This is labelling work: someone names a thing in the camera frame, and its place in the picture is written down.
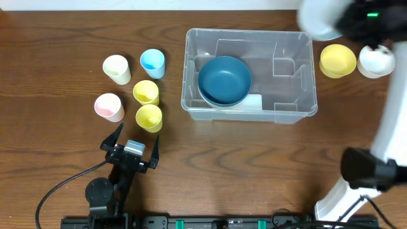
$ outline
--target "paper cup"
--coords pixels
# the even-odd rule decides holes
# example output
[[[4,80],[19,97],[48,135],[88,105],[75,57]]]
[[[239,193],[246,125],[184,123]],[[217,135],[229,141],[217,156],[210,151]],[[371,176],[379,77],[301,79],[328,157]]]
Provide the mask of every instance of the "paper cup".
[[[321,53],[321,71],[330,78],[341,78],[356,68],[356,56],[348,47],[329,45]]]
[[[128,62],[121,55],[112,55],[103,62],[103,71],[117,84],[125,85],[130,82],[131,75]]]
[[[140,57],[140,64],[153,79],[160,79],[165,74],[165,57],[160,50],[145,51]]]
[[[158,86],[149,80],[138,82],[133,88],[134,98],[141,103],[141,105],[158,105],[160,99],[158,97]]]
[[[367,78],[376,79],[390,74],[396,66],[396,58],[386,47],[379,45],[376,50],[365,46],[359,54],[357,68]]]
[[[163,127],[163,115],[161,109],[155,105],[142,106],[135,114],[137,124],[148,132],[155,133]]]
[[[119,97],[112,93],[99,96],[95,101],[94,108],[99,116],[112,122],[120,121],[125,115]]]

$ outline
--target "stacked yellow cups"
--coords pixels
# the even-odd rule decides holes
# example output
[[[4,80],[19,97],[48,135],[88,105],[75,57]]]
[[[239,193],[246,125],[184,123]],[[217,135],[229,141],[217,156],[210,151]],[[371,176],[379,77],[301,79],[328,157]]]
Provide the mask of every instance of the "stacked yellow cups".
[[[329,45],[321,53],[319,67],[327,77],[341,78],[356,68],[356,56],[348,47]]]

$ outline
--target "transparent storage container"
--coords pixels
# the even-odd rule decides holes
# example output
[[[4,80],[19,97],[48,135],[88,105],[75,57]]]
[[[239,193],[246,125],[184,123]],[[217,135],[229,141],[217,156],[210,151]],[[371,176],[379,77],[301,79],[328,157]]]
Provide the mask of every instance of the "transparent storage container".
[[[198,74],[209,60],[231,56],[250,69],[250,94],[262,108],[212,108],[198,91]],[[317,112],[312,40],[303,32],[190,29],[186,34],[182,107],[194,120],[295,123]]]

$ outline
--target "blue cup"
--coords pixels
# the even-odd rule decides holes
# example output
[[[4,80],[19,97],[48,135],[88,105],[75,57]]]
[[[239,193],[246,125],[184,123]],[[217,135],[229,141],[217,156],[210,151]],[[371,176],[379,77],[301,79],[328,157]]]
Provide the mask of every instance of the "blue cup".
[[[160,50],[150,49],[142,53],[140,64],[153,79],[160,79],[165,74],[165,57]]]

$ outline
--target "blue bowl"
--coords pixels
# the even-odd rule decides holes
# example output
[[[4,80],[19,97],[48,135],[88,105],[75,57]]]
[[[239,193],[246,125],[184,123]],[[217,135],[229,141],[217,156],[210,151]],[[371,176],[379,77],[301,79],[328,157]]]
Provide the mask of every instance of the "blue bowl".
[[[208,61],[198,75],[198,89],[203,99],[218,107],[241,103],[251,87],[249,68],[233,57],[216,57]]]

